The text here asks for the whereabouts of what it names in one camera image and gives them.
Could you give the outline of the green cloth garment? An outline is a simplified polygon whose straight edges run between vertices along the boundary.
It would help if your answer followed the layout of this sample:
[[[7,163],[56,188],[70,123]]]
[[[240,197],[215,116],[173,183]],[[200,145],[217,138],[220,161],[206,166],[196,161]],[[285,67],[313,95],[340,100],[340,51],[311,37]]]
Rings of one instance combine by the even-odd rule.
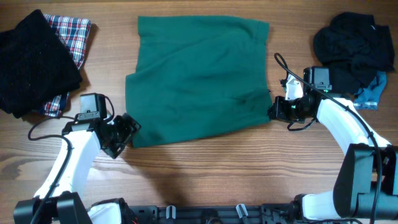
[[[269,122],[267,22],[232,16],[141,16],[126,111],[135,147],[202,139]]]

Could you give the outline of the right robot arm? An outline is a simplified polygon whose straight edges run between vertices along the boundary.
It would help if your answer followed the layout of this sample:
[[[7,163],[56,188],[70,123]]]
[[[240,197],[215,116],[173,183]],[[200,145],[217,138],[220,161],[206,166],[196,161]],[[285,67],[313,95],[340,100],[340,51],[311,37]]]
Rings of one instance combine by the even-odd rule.
[[[288,222],[356,222],[397,219],[397,147],[378,135],[345,95],[310,83],[290,70],[281,80],[285,96],[269,109],[270,119],[289,126],[307,118],[324,125],[345,155],[332,190],[302,194],[284,213]]]

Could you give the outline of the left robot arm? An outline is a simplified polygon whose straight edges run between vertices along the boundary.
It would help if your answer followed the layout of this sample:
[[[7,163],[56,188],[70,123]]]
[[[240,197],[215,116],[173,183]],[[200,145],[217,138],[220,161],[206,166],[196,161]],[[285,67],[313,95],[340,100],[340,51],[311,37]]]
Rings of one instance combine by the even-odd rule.
[[[123,198],[86,208],[80,197],[99,152],[117,158],[141,128],[127,113],[108,111],[110,104],[103,94],[80,96],[80,112],[58,134],[62,146],[52,170],[32,199],[17,203],[15,223],[138,223]]]

